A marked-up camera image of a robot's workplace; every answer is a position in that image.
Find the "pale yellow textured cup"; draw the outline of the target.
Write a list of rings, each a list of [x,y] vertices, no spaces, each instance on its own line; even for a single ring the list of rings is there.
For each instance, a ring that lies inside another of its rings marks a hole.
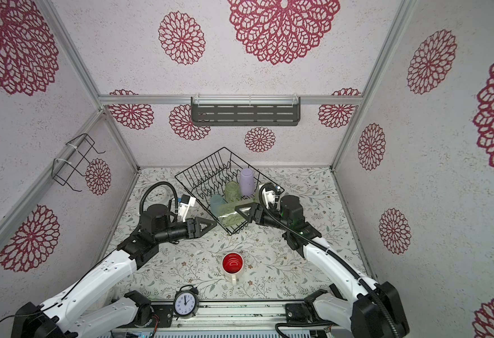
[[[255,203],[261,202],[261,187],[258,187],[258,189],[255,191],[253,199],[254,199]]]

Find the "green transparent cup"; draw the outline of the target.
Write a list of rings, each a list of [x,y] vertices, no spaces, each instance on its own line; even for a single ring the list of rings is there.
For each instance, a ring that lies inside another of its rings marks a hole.
[[[244,199],[221,206],[220,216],[218,217],[221,225],[225,228],[234,228],[237,225],[241,225],[244,222],[244,219],[234,210],[234,208],[238,205],[251,202],[253,202],[253,199]]]
[[[224,187],[224,200],[227,203],[233,203],[242,199],[239,183],[235,181],[228,182]]]

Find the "lavender plastic cup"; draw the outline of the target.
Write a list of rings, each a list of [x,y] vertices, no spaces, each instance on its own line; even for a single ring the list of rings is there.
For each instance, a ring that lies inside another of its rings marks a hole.
[[[255,193],[254,171],[251,168],[242,169],[239,175],[239,187],[241,195],[251,196]]]

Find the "teal transparent cup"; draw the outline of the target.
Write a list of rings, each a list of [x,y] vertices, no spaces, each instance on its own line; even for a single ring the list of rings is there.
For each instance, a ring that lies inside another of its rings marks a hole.
[[[227,202],[224,200],[222,195],[220,194],[213,194],[213,196],[210,198],[210,211],[213,215],[216,217],[220,216],[220,208],[221,206],[225,205]]]

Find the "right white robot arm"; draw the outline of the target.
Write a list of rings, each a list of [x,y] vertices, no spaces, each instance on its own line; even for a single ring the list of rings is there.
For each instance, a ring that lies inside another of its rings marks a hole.
[[[319,268],[331,281],[330,291],[305,302],[317,324],[334,324],[354,337],[405,337],[410,333],[397,289],[378,283],[346,262],[303,215],[300,199],[286,195],[278,204],[260,201],[235,208],[248,223],[283,230],[289,247]]]

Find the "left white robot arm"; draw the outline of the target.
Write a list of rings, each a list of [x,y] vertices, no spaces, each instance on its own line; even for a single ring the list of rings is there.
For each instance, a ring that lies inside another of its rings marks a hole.
[[[125,277],[148,263],[161,244],[198,239],[216,221],[175,216],[167,206],[154,204],[142,212],[139,229],[76,283],[36,306],[29,302],[15,314],[12,337],[98,337],[129,324],[151,302],[139,292],[92,313],[86,310]]]

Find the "red white mug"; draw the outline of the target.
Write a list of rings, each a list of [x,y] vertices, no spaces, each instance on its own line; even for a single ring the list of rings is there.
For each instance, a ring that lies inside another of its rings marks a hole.
[[[244,259],[239,253],[228,253],[222,259],[221,268],[225,278],[236,286],[244,271]]]

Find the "white round gauge clock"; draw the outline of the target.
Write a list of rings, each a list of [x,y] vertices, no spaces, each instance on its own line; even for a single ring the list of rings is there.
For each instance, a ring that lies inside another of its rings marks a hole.
[[[149,192],[144,202],[144,207],[148,208],[154,204],[162,204],[167,206],[172,198],[173,194],[170,188],[166,185],[161,185]]]

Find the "black alarm clock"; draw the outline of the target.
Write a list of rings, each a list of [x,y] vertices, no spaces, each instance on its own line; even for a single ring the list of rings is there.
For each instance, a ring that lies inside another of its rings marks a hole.
[[[188,284],[181,287],[175,294],[173,310],[177,318],[189,319],[196,315],[199,309],[199,291]]]

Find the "grey wall shelf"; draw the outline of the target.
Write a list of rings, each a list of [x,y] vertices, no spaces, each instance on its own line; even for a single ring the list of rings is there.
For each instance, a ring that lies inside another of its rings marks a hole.
[[[301,119],[301,99],[192,97],[191,118],[197,127],[293,127]]]

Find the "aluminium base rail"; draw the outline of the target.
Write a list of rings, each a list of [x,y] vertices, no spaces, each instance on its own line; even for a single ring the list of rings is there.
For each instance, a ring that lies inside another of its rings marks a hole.
[[[201,301],[196,315],[181,319],[170,301],[152,303],[159,323],[133,324],[111,330],[106,337],[352,337],[338,325],[292,327],[313,323],[301,300]]]

